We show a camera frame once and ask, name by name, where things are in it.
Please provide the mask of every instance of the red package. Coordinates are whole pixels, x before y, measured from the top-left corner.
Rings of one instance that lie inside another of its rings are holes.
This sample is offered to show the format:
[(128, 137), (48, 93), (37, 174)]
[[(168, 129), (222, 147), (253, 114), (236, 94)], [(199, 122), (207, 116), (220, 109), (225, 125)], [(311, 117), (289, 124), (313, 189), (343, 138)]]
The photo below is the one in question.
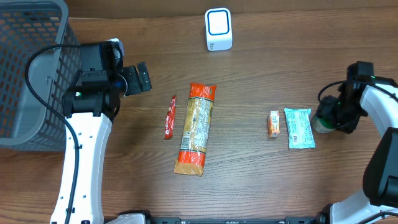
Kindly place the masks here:
[(175, 95), (172, 97), (172, 101), (170, 102), (169, 106), (169, 111), (167, 112), (166, 125), (164, 131), (165, 140), (173, 137), (174, 118), (175, 118)]

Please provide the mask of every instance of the wooden table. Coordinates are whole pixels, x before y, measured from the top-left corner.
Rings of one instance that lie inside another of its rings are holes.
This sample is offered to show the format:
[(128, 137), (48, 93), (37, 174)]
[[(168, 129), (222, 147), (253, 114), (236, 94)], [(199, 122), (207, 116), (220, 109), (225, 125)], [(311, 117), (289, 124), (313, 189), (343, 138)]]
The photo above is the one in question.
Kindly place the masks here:
[[(83, 43), (119, 37), (124, 64), (145, 61), (153, 87), (122, 100), (106, 150), (104, 215), (282, 218), (345, 199), (362, 187), (380, 140), (370, 118), (353, 134), (315, 134), (315, 149), (289, 150), (282, 112), (314, 113), (319, 90), (357, 60), (397, 80), (397, 20), (397, 8), (233, 15), (233, 48), (212, 53), (203, 16), (70, 21)], [(218, 85), (203, 177), (173, 173), (190, 82)], [(164, 141), (174, 94), (175, 136)], [(277, 139), (267, 137), (270, 110), (281, 112)], [(63, 153), (1, 151), (0, 222), (48, 223), (62, 167)]]

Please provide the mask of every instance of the blue packet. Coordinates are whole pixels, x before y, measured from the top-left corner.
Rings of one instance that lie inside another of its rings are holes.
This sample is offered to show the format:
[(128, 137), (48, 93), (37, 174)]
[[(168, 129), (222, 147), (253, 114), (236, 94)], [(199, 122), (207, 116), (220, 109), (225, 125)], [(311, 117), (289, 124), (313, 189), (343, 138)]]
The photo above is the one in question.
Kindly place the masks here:
[(285, 108), (289, 149), (308, 149), (315, 147), (311, 122), (311, 109)]

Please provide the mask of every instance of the food package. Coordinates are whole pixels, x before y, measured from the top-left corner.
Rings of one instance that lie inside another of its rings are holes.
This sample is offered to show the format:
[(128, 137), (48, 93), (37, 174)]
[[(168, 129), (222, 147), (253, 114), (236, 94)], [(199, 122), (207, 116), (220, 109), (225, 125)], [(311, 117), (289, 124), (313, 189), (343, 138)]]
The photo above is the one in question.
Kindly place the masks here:
[(271, 111), (268, 117), (268, 137), (276, 138), (279, 134), (279, 111)]
[(203, 174), (215, 93), (215, 85), (191, 83), (180, 152), (174, 167), (176, 174)]
[(172, 101), (170, 102), (169, 110), (166, 116), (166, 124), (164, 126), (165, 140), (173, 137), (174, 119), (175, 119), (175, 95), (172, 97)]
[(315, 147), (311, 123), (311, 109), (285, 108), (287, 131), (289, 132), (289, 149), (308, 149)]

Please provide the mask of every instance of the gray basket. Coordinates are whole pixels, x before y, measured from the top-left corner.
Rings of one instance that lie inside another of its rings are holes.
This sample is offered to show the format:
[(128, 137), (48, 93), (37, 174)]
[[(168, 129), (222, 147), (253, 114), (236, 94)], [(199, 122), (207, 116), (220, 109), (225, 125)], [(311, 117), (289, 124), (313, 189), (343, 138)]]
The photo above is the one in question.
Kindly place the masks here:
[[(62, 0), (0, 2), (0, 146), (24, 151), (65, 150), (65, 126), (27, 89), (24, 70), (37, 50), (78, 44)], [(81, 67), (77, 48), (39, 55), (29, 80), (41, 98), (62, 112), (61, 97)]]

